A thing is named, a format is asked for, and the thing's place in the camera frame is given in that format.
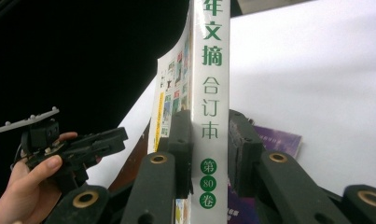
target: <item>book spine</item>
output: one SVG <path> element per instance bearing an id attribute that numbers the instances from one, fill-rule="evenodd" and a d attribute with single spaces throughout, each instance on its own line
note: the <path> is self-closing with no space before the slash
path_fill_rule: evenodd
<path id="1" fill-rule="evenodd" d="M 192 0 L 190 223 L 227 223 L 230 1 Z"/>

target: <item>purple book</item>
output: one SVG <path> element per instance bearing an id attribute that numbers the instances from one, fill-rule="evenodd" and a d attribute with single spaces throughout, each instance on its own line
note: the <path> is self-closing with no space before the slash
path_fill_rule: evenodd
<path id="1" fill-rule="evenodd" d="M 301 135 L 275 129 L 253 126 L 267 150 L 282 151 L 296 158 L 299 152 Z M 258 224 L 253 198 L 239 198 L 229 185 L 228 224 Z"/>

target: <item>colorful book cover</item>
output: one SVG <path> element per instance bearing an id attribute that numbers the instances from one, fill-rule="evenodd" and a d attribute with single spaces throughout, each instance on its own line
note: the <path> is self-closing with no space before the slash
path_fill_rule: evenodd
<path id="1" fill-rule="evenodd" d="M 191 111 L 194 194 L 176 200 L 176 222 L 226 224 L 228 203 L 230 1 L 191 0 L 183 34 L 158 59 L 148 153 Z"/>
<path id="2" fill-rule="evenodd" d="M 277 150 L 296 158 L 301 135 L 253 125 L 267 150 Z M 228 224 L 258 224 L 255 199 L 239 198 L 229 185 Z"/>

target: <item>brown object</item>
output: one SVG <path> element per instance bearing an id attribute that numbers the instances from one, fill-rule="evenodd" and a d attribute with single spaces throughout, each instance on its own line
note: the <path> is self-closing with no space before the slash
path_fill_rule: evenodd
<path id="1" fill-rule="evenodd" d="M 132 150 L 129 158 L 127 158 L 126 163 L 120 169 L 118 176 L 115 178 L 114 182 L 109 186 L 109 191 L 115 191 L 127 184 L 130 184 L 137 176 L 139 166 L 141 165 L 141 160 L 147 155 L 147 139 L 149 136 L 149 124 L 147 124 L 144 132 L 139 138 L 137 145 Z"/>

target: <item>black background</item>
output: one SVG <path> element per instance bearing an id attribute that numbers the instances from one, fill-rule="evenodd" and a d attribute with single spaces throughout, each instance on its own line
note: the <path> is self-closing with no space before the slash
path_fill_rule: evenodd
<path id="1" fill-rule="evenodd" d="M 61 133 L 118 127 L 187 12 L 186 0 L 21 0 L 0 18 L 0 126 L 57 106 Z M 0 133 L 0 197 L 21 132 Z"/>

